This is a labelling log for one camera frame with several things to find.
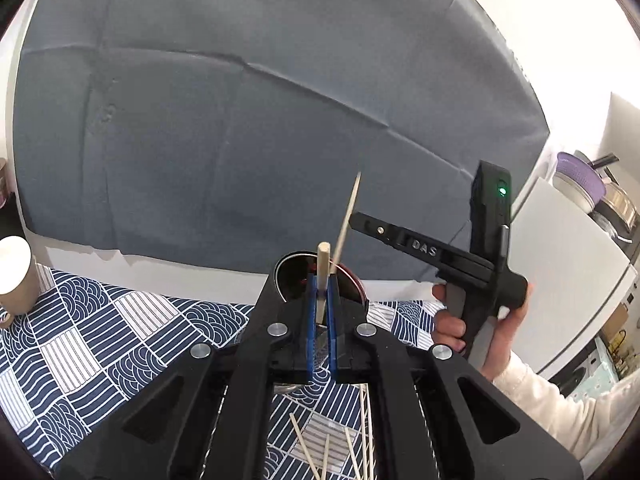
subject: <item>white sleeve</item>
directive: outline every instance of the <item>white sleeve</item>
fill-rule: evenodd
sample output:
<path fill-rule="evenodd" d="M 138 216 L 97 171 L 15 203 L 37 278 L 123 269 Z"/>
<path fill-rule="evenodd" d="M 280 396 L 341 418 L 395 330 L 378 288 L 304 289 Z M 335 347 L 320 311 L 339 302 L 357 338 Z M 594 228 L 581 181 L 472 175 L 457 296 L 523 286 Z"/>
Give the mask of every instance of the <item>white sleeve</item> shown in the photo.
<path fill-rule="evenodd" d="M 617 383 L 596 399 L 565 399 L 554 384 L 533 373 L 511 353 L 506 370 L 494 385 L 523 412 L 548 431 L 560 444 L 581 460 L 612 422 L 634 406 L 640 397 L 640 370 Z"/>

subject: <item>wooden skewer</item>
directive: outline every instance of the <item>wooden skewer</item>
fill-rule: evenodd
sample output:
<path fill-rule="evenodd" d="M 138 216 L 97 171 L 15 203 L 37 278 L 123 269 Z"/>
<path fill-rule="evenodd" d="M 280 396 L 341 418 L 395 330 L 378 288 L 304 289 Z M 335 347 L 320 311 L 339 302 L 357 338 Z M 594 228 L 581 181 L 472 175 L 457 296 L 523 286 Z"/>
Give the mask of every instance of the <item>wooden skewer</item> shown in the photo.
<path fill-rule="evenodd" d="M 349 453 L 351 455 L 351 463 L 353 464 L 353 470 L 356 472 L 357 480 L 362 480 L 360 476 L 360 471 L 358 470 L 358 461 L 356 460 L 356 454 L 353 452 L 353 444 L 351 443 L 351 435 L 349 434 L 349 429 L 346 426 L 344 428 L 344 436 L 347 437 L 347 446 L 349 446 Z"/>
<path fill-rule="evenodd" d="M 369 480 L 373 480 L 373 424 L 371 423 L 371 396 L 367 384 L 367 421 L 369 423 Z"/>
<path fill-rule="evenodd" d="M 326 480 L 326 464 L 329 462 L 329 434 L 326 434 L 324 440 L 324 456 L 322 457 L 322 479 Z"/>
<path fill-rule="evenodd" d="M 289 418 L 293 424 L 293 429 L 296 430 L 296 435 L 298 436 L 298 440 L 300 441 L 300 447 L 302 448 L 302 452 L 305 454 L 306 461 L 309 462 L 309 467 L 314 474 L 314 478 L 316 480 L 321 480 L 320 475 L 318 474 L 318 469 L 316 469 L 316 464 L 314 464 L 311 455 L 309 454 L 309 450 L 306 448 L 305 440 L 302 438 L 302 433 L 300 433 L 300 428 L 298 427 L 298 423 L 296 421 L 296 417 L 293 413 L 289 413 Z"/>
<path fill-rule="evenodd" d="M 364 384 L 360 385 L 360 429 L 362 430 L 362 475 L 364 480 L 369 479 L 369 472 L 367 471 L 367 428 L 365 427 L 364 416 Z"/>
<path fill-rule="evenodd" d="M 344 246 L 344 239 L 347 237 L 347 228 L 349 227 L 349 218 L 351 218 L 351 213 L 353 213 L 353 206 L 356 203 L 356 197 L 358 195 L 358 188 L 360 187 L 360 175 L 358 172 L 356 176 L 356 182 L 353 184 L 353 189 L 351 190 L 351 197 L 349 199 L 349 204 L 347 205 L 347 214 L 344 216 L 342 220 L 342 227 L 340 228 L 340 234 L 338 235 L 338 241 L 335 244 L 334 251 L 334 260 L 331 264 L 331 274 L 335 274 L 335 271 L 340 263 L 340 257 L 342 256 L 342 247 Z"/>
<path fill-rule="evenodd" d="M 316 267 L 318 268 L 318 298 L 316 299 L 316 323 L 322 324 L 324 319 L 324 308 L 326 306 L 326 288 L 329 283 L 329 253 L 331 252 L 331 244 L 328 242 L 320 242 L 318 244 L 318 260 Z"/>

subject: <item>gray fabric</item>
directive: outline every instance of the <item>gray fabric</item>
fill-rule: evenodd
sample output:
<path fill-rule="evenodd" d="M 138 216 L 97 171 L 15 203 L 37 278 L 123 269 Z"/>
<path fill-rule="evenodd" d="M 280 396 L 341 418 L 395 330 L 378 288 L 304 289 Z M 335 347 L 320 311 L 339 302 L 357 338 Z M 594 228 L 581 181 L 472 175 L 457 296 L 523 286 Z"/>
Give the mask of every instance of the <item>gray fabric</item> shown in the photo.
<path fill-rule="evenodd" d="M 480 158 L 520 189 L 548 136 L 475 0 L 40 0 L 14 155 L 38 234 L 268 272 L 357 208 L 468 243 Z M 352 233 L 362 278 L 428 278 Z"/>

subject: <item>patterned tablecloth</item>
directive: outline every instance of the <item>patterned tablecloth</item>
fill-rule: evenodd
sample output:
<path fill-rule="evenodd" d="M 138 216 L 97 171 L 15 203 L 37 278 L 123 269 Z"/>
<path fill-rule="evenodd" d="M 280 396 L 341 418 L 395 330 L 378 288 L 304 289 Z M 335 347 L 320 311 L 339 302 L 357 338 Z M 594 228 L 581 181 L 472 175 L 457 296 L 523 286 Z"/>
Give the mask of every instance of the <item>patterned tablecloth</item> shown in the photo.
<path fill-rule="evenodd" d="M 31 454 L 55 468 L 62 456 L 195 342 L 232 343 L 252 306 L 169 298 L 105 285 L 38 265 L 42 294 L 33 311 L 0 330 L 0 406 Z M 372 303 L 369 321 L 409 345 L 428 348 L 440 304 Z M 325 367 L 311 384 L 274 396 L 265 477 L 311 479 L 289 420 L 293 412 L 315 462 L 324 436 L 327 478 L 353 478 L 342 426 L 360 456 L 356 386 L 334 383 Z"/>

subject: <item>paper cup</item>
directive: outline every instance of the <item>paper cup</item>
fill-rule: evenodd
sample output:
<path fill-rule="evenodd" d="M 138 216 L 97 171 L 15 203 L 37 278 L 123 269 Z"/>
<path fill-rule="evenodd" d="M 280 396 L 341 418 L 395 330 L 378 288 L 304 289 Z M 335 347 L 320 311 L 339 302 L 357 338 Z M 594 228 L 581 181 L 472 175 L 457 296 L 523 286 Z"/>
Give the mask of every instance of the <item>paper cup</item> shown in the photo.
<path fill-rule="evenodd" d="M 15 316 L 30 312 L 39 295 L 36 263 L 27 240 L 19 236 L 0 240 L 0 305 L 8 313 L 0 328 L 8 328 Z"/>

